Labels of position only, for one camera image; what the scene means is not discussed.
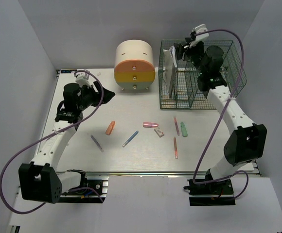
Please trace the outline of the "white paper booklet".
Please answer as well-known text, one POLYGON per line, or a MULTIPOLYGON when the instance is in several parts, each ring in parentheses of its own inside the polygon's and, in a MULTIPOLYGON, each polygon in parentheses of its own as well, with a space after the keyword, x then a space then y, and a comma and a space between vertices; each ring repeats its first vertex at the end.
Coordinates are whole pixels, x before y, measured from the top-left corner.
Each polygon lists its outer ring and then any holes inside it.
POLYGON ((176 49, 172 45, 165 49, 161 44, 159 57, 159 93, 164 99, 171 99, 174 93, 174 86, 177 73, 176 49))

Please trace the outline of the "round drawer storage box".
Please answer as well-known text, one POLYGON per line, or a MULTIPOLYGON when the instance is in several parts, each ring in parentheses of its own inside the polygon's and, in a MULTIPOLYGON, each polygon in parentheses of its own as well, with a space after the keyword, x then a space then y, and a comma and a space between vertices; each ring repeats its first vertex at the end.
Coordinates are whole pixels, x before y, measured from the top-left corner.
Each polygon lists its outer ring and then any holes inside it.
POLYGON ((155 80, 152 47, 142 40, 126 40, 116 48, 114 79, 123 90, 145 90, 155 80))

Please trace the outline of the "white eraser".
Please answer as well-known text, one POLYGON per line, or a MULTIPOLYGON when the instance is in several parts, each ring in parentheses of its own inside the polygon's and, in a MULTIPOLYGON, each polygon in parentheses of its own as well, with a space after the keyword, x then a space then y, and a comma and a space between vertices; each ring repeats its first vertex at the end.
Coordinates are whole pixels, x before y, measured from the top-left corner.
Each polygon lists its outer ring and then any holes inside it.
POLYGON ((164 132, 161 130, 160 127, 154 128, 154 131, 158 135, 158 137, 163 137, 164 136, 164 132))

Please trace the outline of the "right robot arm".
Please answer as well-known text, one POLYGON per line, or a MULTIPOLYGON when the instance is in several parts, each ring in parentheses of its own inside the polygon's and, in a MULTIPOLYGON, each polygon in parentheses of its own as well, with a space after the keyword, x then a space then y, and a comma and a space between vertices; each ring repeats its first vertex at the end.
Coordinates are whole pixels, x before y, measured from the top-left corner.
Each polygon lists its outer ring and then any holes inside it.
POLYGON ((174 44, 172 57, 189 61, 196 69, 198 89, 220 114, 229 131, 229 139, 224 145, 223 158, 198 182, 215 194, 222 189, 222 181, 229 179, 244 164, 261 158, 264 152, 267 129, 256 124, 242 110, 233 98, 227 82, 221 74, 224 52, 219 46, 204 48, 203 42, 196 45, 174 44))

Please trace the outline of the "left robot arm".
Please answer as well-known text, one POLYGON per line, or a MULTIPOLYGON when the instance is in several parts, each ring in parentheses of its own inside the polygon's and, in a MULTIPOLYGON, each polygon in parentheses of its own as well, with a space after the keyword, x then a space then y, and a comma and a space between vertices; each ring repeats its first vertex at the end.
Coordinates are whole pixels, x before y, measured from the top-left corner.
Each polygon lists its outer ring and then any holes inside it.
POLYGON ((47 203, 57 203, 61 194, 73 189, 82 194, 88 189, 84 172, 68 170, 57 174, 59 160, 70 139, 76 133, 83 111, 88 107, 106 104, 115 93, 95 81, 93 85, 69 83, 64 86, 63 100, 59 103, 53 125, 54 136, 48 138, 42 149, 28 164, 18 170, 22 197, 47 203))

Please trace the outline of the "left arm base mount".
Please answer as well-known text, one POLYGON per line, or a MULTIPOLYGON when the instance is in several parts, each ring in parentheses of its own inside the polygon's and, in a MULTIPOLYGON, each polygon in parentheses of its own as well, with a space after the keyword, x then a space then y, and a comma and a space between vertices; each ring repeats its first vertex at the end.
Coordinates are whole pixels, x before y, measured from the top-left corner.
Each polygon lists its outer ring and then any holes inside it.
POLYGON ((84 178, 78 191, 69 191, 61 195, 59 203, 97 203, 102 204, 108 189, 108 177, 88 176, 84 178))

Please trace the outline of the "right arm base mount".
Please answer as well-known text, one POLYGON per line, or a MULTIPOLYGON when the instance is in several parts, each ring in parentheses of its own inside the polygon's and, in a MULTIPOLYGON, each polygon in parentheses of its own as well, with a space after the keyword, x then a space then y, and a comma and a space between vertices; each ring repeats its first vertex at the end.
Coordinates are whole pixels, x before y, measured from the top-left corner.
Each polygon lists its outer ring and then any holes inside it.
POLYGON ((190 206, 234 206, 234 190, 231 180, 210 184, 194 184, 188 180, 188 185, 183 187, 189 194, 190 206))

